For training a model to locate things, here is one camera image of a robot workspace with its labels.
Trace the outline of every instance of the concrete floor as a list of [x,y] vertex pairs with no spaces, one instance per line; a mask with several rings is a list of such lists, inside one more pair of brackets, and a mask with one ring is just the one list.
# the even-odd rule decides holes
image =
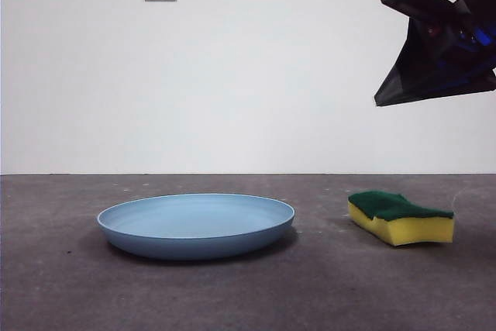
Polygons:
[[[453,244],[392,248],[351,223],[371,188],[456,213]],[[153,195],[284,200],[294,228],[266,249],[161,262],[111,247],[96,215]],[[2,177],[2,330],[494,330],[496,175]]]

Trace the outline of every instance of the sponge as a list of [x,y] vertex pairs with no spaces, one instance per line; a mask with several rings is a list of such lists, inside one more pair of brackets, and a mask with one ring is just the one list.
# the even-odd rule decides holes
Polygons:
[[351,219],[392,246],[418,242],[453,242],[454,214],[426,209],[403,195],[365,191],[348,198]]

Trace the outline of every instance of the yellow sponge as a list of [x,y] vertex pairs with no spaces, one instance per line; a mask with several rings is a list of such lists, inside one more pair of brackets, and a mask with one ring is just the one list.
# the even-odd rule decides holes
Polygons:
[[453,242],[453,212],[426,209],[402,195],[366,191],[348,198],[351,219],[392,246]]

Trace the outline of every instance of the blue plate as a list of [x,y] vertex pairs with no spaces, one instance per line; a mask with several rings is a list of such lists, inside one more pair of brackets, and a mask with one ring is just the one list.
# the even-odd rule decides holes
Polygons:
[[165,260],[227,257],[266,246],[291,226],[294,209],[275,199],[184,194],[114,205],[97,221],[108,241]]

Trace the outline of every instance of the robotic arm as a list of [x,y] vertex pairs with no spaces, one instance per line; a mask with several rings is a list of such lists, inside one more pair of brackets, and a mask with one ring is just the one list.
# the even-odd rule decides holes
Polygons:
[[381,0],[410,18],[378,106],[496,89],[496,0]]

